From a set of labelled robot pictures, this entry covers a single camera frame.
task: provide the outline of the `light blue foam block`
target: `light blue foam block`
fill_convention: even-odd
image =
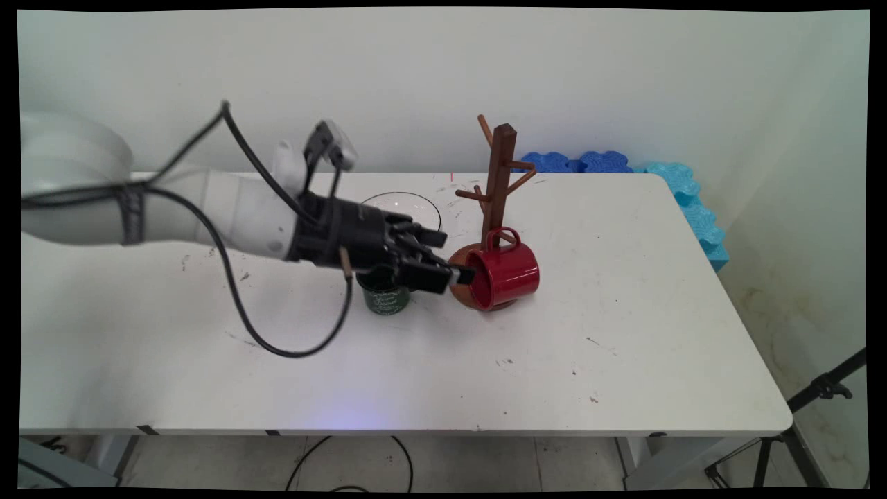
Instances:
[[[724,231],[715,226],[714,212],[705,208],[698,197],[694,196],[687,206],[681,206],[680,209],[706,255],[724,241]]]
[[[653,162],[647,165],[647,173],[665,179],[674,199],[681,206],[687,206],[699,195],[699,184],[693,180],[693,171],[679,162]]]
[[[715,269],[715,272],[719,271],[721,267],[730,261],[730,256],[726,254],[726,249],[724,249],[723,244],[719,244],[711,253],[706,255],[706,257],[709,258],[711,268]]]

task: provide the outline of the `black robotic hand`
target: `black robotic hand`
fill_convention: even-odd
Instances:
[[[387,265],[394,269],[395,284],[438,294],[451,284],[470,284],[475,277],[474,268],[450,265],[429,248],[442,248],[446,233],[427,229],[406,215],[307,190],[299,203],[319,224],[298,220],[287,260],[341,267],[339,248],[344,247],[356,271]]]

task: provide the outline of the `blue foam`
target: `blue foam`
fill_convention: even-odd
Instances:
[[[633,173],[628,167],[628,158],[616,151],[607,151],[604,154],[588,151],[579,158],[585,163],[586,173]]]
[[[719,271],[721,267],[723,267],[728,261],[730,261],[730,256],[726,254],[726,249],[724,249],[723,244],[719,244],[711,253],[706,256],[709,258],[711,268],[715,269],[715,272]]]
[[[699,195],[699,184],[693,180],[693,171],[679,162],[654,162],[647,165],[647,173],[665,179],[671,193],[681,206],[687,206]]]
[[[561,153],[548,153],[545,155],[539,153],[527,153],[521,161],[531,162],[536,165],[536,171],[539,173],[572,173],[573,170],[567,165],[567,156]],[[525,170],[517,168],[511,169],[512,173],[523,173]]]
[[[587,165],[579,160],[569,160],[567,166],[574,173],[582,173],[585,171],[585,166]]]
[[[715,226],[715,214],[705,208],[698,197],[694,196],[694,200],[687,206],[681,206],[684,217],[693,229],[693,234],[699,244],[702,245],[703,251],[708,255],[724,241],[724,231]]]

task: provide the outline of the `cable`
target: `cable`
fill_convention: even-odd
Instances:
[[[308,449],[308,452],[306,452],[305,455],[303,455],[302,458],[299,459],[299,462],[296,463],[295,468],[293,468],[292,474],[289,475],[289,480],[287,481],[287,486],[283,489],[284,492],[289,492],[289,486],[293,485],[293,479],[295,478],[295,474],[299,471],[299,468],[302,467],[302,463],[305,462],[305,459],[308,459],[308,456],[311,455],[312,452],[314,452],[314,449],[320,447],[320,444],[326,442],[327,440],[329,440],[331,438],[332,438],[332,436],[324,437],[323,439],[320,440],[320,442],[311,446],[311,448]]]
[[[406,486],[406,492],[409,494],[410,492],[412,492],[412,459],[410,459],[410,453],[406,452],[406,447],[404,447],[404,444],[400,441],[400,439],[398,437],[395,437],[394,435],[391,435],[391,438],[394,439],[394,441],[397,442],[397,445],[400,446],[400,449],[404,451],[404,455],[406,456],[406,463],[410,465],[410,484]]]
[[[342,304],[342,309],[339,314],[339,319],[336,321],[333,326],[333,330],[326,336],[326,338],[317,346],[305,350],[305,351],[288,351],[282,350],[274,345],[271,345],[264,338],[262,338],[259,333],[253,327],[253,324],[249,321],[249,317],[247,316],[247,311],[243,307],[243,303],[240,301],[240,293],[237,290],[237,283],[234,279],[234,272],[231,267],[231,260],[228,258],[228,252],[222,243],[222,238],[219,236],[216,228],[212,225],[212,222],[209,221],[209,218],[193,203],[185,199],[184,197],[172,193],[167,190],[163,190],[152,185],[153,182],[157,181],[163,175],[169,173],[176,164],[195,146],[199,143],[206,135],[212,131],[222,120],[224,119],[225,123],[228,125],[229,130],[231,131],[234,139],[237,140],[237,143],[240,145],[240,148],[243,150],[243,153],[247,156],[249,161],[253,164],[256,170],[258,170],[259,174],[265,179],[265,182],[271,187],[271,189],[283,199],[287,205],[293,209],[293,211],[301,218],[308,220],[310,223],[317,225],[318,221],[309,215],[302,206],[283,188],[280,184],[277,183],[276,180],[271,176],[270,173],[265,169],[262,165],[262,162],[255,156],[253,150],[249,147],[246,139],[244,139],[243,134],[240,133],[240,130],[237,127],[237,124],[234,122],[234,118],[231,116],[230,104],[228,101],[222,102],[222,108],[213,117],[212,120],[209,121],[206,125],[203,126],[200,131],[197,132],[193,137],[191,137],[181,148],[179,148],[178,152],[161,168],[157,174],[153,175],[146,181],[135,181],[128,182],[122,185],[105,185],[105,186],[85,186],[85,187],[74,187],[70,189],[62,189],[58,191],[53,191],[49,193],[42,194],[34,194],[28,197],[21,198],[21,208],[23,210],[40,210],[40,209],[51,209],[51,208],[60,208],[66,206],[75,206],[79,204],[86,204],[90,202],[98,202],[113,199],[116,194],[121,190],[126,190],[128,188],[139,188],[144,189],[147,193],[157,194],[161,197],[165,197],[173,202],[177,202],[182,206],[186,207],[191,213],[194,214],[195,217],[207,228],[209,235],[212,237],[213,242],[219,248],[219,255],[222,257],[222,263],[224,265],[225,277],[228,280],[228,285],[231,288],[232,298],[234,300],[234,305],[237,307],[237,312],[240,315],[240,319],[243,321],[243,326],[249,332],[249,335],[253,337],[253,339],[265,350],[279,355],[281,357],[287,357],[290,359],[300,359],[303,357],[309,357],[314,355],[317,352],[320,352],[327,345],[330,344],[331,341],[336,337],[341,329],[342,324],[345,322],[345,317],[348,315],[348,309],[351,303],[351,295],[353,293],[353,276],[351,274],[351,267],[348,259],[348,252],[342,248],[341,252],[341,261],[342,261],[342,270],[345,273],[345,301]],[[339,176],[341,174],[340,169],[336,169],[336,175],[333,183],[332,192],[335,193],[335,189],[339,183]],[[79,197],[74,199],[53,201],[52,198],[58,196],[67,196],[71,194],[92,194],[85,197]]]
[[[216,113],[215,116],[213,116],[213,119],[209,120],[209,123],[204,125],[203,128],[201,128],[200,131],[198,131],[193,137],[191,137],[190,140],[185,142],[184,146],[182,146],[178,150],[176,155],[174,155],[172,159],[167,161],[167,163],[163,165],[160,171],[158,171],[153,177],[148,179],[147,184],[153,184],[158,179],[160,179],[160,177],[163,177],[164,175],[169,173],[169,171],[172,170],[174,166],[176,166],[176,163],[181,161],[185,154],[188,154],[188,151],[190,151],[192,147],[196,146],[198,142],[203,140],[203,138],[206,137],[207,134],[210,133],[216,127],[216,125],[218,125],[222,121],[225,113],[228,112],[228,107],[230,106],[231,104],[229,104],[227,100],[223,100],[222,108],[219,109],[219,112]]]
[[[715,461],[711,466],[717,466],[718,464],[723,463],[727,459],[730,459],[731,457],[733,457],[735,455],[739,455],[739,454],[745,452],[746,450],[749,450],[750,448],[754,447],[756,444],[760,443],[760,441],[761,441],[760,438],[756,438],[756,439],[752,440],[751,442],[746,443],[745,445],[743,445],[740,448],[737,448],[735,451],[731,452],[730,454],[725,455],[724,457],[721,457],[720,459]]]
[[[228,107],[226,106],[227,102],[225,102],[224,104],[225,105],[222,106],[222,115],[224,117],[225,123],[228,125],[228,130],[231,131],[231,135],[234,136],[234,140],[237,141],[238,145],[240,146],[240,149],[243,151],[243,154],[245,154],[247,156],[247,159],[249,160],[249,162],[251,162],[253,164],[253,168],[255,168],[255,170],[259,172],[259,175],[261,175],[262,178],[265,179],[265,182],[268,183],[268,185],[271,187],[271,189],[275,193],[277,193],[278,196],[280,196],[280,199],[282,199],[287,204],[287,206],[289,206],[293,211],[295,211],[296,215],[298,215],[300,218],[308,221],[313,226],[318,226],[319,222],[317,221],[317,219],[312,217],[311,214],[309,214],[307,211],[305,211],[305,209],[302,208],[302,205],[299,204],[298,201],[296,201],[295,199],[293,199],[292,196],[287,194],[287,191],[285,191],[283,189],[283,187],[281,187],[280,184],[278,184],[277,180],[275,180],[274,177],[271,176],[271,174],[268,172],[268,170],[265,169],[265,166],[262,164],[261,161],[259,161],[258,156],[255,155],[255,153],[253,152],[253,149],[247,143],[247,140],[244,139],[243,134],[240,133],[240,129],[237,127],[237,124],[234,122],[234,117],[231,116],[231,110],[228,109]]]
[[[259,175],[265,180],[268,186],[271,187],[271,190],[274,191],[275,194],[280,196],[280,198],[289,206],[296,215],[300,218],[304,219],[306,222],[312,224],[313,226],[319,225],[319,222],[316,218],[312,217],[310,213],[305,211],[302,208],[302,205],[292,196],[287,194],[287,191],[280,186],[277,180],[271,176],[268,170],[264,167],[259,158],[253,152],[253,149],[247,143],[247,140],[243,137],[243,134],[240,133],[240,128],[238,128],[237,124],[234,122],[234,117],[231,114],[231,104],[227,100],[222,101],[222,108],[219,109],[219,112],[216,113],[215,116],[203,126],[200,131],[198,131],[193,137],[191,137],[187,142],[184,143],[182,147],[179,148],[178,152],[165,164],[161,167],[160,171],[158,171],[155,175],[150,177],[148,180],[142,182],[147,186],[152,185],[161,177],[169,173],[170,170],[175,167],[182,158],[191,151],[191,149],[196,146],[201,140],[203,140],[207,134],[209,134],[222,120],[225,121],[225,124],[228,125],[228,130],[231,132],[234,140],[237,141],[237,144],[240,146],[240,149],[243,151],[243,154],[246,155],[249,162],[253,164],[253,167],[256,171],[259,172]],[[116,188],[123,187],[125,188],[127,185],[137,184],[138,182],[130,182],[128,184],[107,184],[103,186],[86,186],[86,187],[74,187],[70,189],[62,189],[58,191],[53,191],[50,193],[42,193],[42,194],[34,194],[21,199],[22,208],[28,209],[39,209],[39,208],[58,208],[60,206],[72,206],[74,204],[81,204],[84,202],[94,202],[94,201],[102,201],[105,199],[110,199],[114,195],[114,190]],[[89,199],[79,199],[77,202],[56,202],[56,203],[39,203],[43,199],[52,198],[56,196],[64,196],[70,194],[82,194],[82,193],[91,193],[91,192],[102,192],[102,194],[91,197]]]
[[[356,485],[343,485],[341,487],[334,488],[330,492],[341,492],[342,490],[357,490],[358,492],[366,492],[367,494],[369,494],[370,492],[369,490],[366,490],[363,487],[358,487]]]
[[[311,453],[314,452],[314,450],[316,448],[320,447],[324,442],[326,442],[330,438],[332,438],[332,435],[328,435],[328,436],[324,437],[323,439],[321,439],[320,442],[311,446],[311,448],[308,449],[308,452],[306,452],[305,455],[303,455],[299,459],[299,462],[296,463],[295,468],[293,468],[293,472],[289,475],[289,480],[287,481],[287,486],[283,489],[284,492],[289,492],[289,487],[293,484],[293,479],[295,478],[295,474],[299,471],[299,468],[302,467],[302,464],[305,462],[305,460],[308,459],[308,456],[311,455]],[[404,457],[406,457],[406,463],[410,466],[410,483],[406,486],[406,492],[410,493],[410,492],[412,492],[412,459],[410,458],[410,453],[406,451],[406,447],[404,446],[404,443],[401,442],[398,437],[391,435],[391,439],[393,441],[397,442],[397,445],[400,447],[400,449],[404,451]],[[341,492],[342,490],[358,490],[360,492],[369,492],[365,488],[358,487],[356,485],[343,485],[341,487],[334,488],[330,492]]]
[[[25,461],[25,460],[22,459],[22,458],[19,458],[19,464],[21,464],[22,466],[28,468],[29,470],[33,471],[34,473],[37,473],[38,475],[41,475],[41,476],[43,476],[44,478],[49,479],[49,480],[55,482],[55,484],[58,485],[59,487],[66,487],[66,488],[70,488],[70,487],[71,487],[71,484],[67,483],[67,482],[64,481],[63,479],[60,479],[59,477],[57,477],[57,476],[53,475],[52,473],[50,473],[50,472],[44,470],[43,468],[40,468],[40,467],[36,466],[35,464],[31,464],[31,463],[29,463],[28,461]]]
[[[336,321],[333,326],[333,330],[330,331],[330,334],[326,336],[326,338],[320,342],[319,345],[311,348],[309,350],[304,351],[290,351],[290,350],[282,350],[267,341],[256,332],[255,328],[253,328],[252,322],[249,321],[249,317],[247,316],[247,311],[243,308],[243,302],[240,301],[240,293],[237,291],[237,282],[234,279],[234,272],[231,268],[231,260],[228,258],[228,251],[224,247],[224,243],[222,242],[222,238],[219,236],[219,233],[216,231],[216,228],[213,226],[213,223],[209,221],[206,215],[200,208],[194,206],[194,204],[184,197],[171,193],[170,191],[165,191],[163,189],[159,189],[157,187],[148,187],[145,189],[146,192],[151,194],[157,194],[161,197],[165,197],[173,202],[177,202],[182,206],[186,207],[191,213],[194,214],[195,217],[207,228],[209,232],[209,236],[212,237],[213,243],[219,249],[219,256],[222,257],[222,264],[224,265],[224,273],[225,277],[228,279],[228,287],[231,288],[231,296],[234,299],[234,306],[237,307],[237,312],[240,314],[240,320],[243,321],[243,327],[247,329],[249,335],[253,337],[253,339],[262,346],[268,352],[277,354],[281,357],[287,357],[289,359],[300,359],[302,357],[309,357],[314,355],[317,352],[320,352],[331,341],[333,338],[339,334],[339,330],[341,329],[341,325],[345,322],[345,317],[348,315],[348,308],[351,304],[351,293],[354,288],[354,278],[351,275],[351,268],[347,261],[343,260],[343,271],[345,273],[345,302],[342,304],[341,312],[339,313],[339,320]]]

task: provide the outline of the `wooden mug holder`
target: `wooden mug holder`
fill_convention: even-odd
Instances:
[[[450,257],[450,263],[453,265],[464,265],[470,250],[483,248],[487,238],[487,233],[495,228],[502,226],[502,220],[505,217],[505,199],[509,194],[514,192],[518,187],[524,185],[536,175],[536,165],[531,162],[520,162],[514,160],[514,145],[517,143],[517,131],[508,123],[500,124],[493,132],[490,132],[490,126],[487,124],[483,115],[477,116],[477,121],[481,124],[481,130],[490,145],[490,167],[487,172],[487,191],[481,192],[480,186],[475,186],[474,192],[456,191],[456,195],[468,199],[474,199],[480,204],[483,212],[483,226],[481,227],[481,242],[469,244],[457,250]],[[516,168],[526,170],[520,178],[513,184],[508,185],[511,177],[511,169]],[[499,237],[514,244],[514,238],[510,234],[499,233]],[[494,248],[499,246],[499,237],[494,237],[492,245]],[[475,299],[471,296],[471,291],[464,284],[450,286],[450,291],[457,300],[468,308],[479,310]],[[496,305],[493,310],[505,308],[514,303],[506,302]]]

